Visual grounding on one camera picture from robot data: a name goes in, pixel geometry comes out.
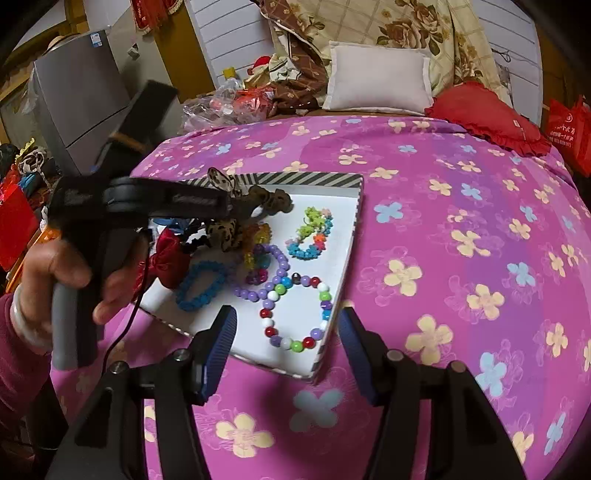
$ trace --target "red bow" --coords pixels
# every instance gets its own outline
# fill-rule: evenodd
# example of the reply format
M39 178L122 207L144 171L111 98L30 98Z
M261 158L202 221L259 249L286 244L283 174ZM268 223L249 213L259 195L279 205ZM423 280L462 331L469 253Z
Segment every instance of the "red bow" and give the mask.
M170 229L165 228L156 242L156 253L150 257L148 263L148 279L146 290L156 280L170 290L174 290L182 282L189 270L191 255L181 249L180 238ZM135 279L134 299L139 295L144 276L145 262L138 266L138 275Z

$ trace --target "refrigerator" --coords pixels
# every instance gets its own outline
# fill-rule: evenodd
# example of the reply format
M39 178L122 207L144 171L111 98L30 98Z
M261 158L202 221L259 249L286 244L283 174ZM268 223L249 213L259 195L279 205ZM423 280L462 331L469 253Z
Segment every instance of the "refrigerator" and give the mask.
M62 173L90 173L129 105L106 33L67 38L35 60L33 92L35 120Z

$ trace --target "plastic bag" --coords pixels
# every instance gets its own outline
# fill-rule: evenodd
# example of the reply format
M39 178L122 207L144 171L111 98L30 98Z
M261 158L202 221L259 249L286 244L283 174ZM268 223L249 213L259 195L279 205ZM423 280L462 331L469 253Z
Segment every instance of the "plastic bag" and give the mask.
M31 113L35 109L35 105L37 104L37 99L39 98L37 93L35 92L35 83L33 82L33 75L35 73L35 67L31 70L31 74L29 75L29 81L27 82L27 87L25 90L25 100L23 101L19 113L21 115L27 115Z
M550 101L546 134L571 168L591 174L591 114L582 96L571 109Z
M229 78L213 95L184 102L178 133L184 135L193 131L265 120L272 106L273 89L242 88L240 80Z

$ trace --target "bed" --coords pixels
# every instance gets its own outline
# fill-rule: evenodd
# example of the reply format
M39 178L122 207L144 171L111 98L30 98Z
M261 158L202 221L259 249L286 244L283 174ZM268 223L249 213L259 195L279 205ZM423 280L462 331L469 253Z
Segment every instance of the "bed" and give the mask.
M522 158L435 119L314 116L170 139L135 174L190 181L209 167L363 174L342 306L417 362L466 362L528 478L545 478L591 390L591 213L554 147ZM103 349L127 315L108 325ZM146 364L188 341L144 313L111 360ZM52 373L68 418L99 370ZM358 480L380 417L358 393L335 333L317 384L231 358L217 394L194 412L212 477L244 480ZM416 478L426 433L427 423ZM161 478L156 437L147 403L151 480Z

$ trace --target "hand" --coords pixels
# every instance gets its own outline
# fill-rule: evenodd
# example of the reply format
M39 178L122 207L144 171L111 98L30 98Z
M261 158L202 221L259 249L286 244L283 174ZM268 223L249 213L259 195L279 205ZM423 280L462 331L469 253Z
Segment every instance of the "hand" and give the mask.
M95 323L104 325L132 299L138 264L145 260L147 240L140 236L132 247L124 266L113 272L104 282L102 301L95 307ZM67 241L56 239L34 245L25 255L22 268L20 309L28 326L42 337L51 338L51 299L56 281L72 288L88 285L92 272L80 252ZM11 321L16 334L35 353L46 353L30 345Z

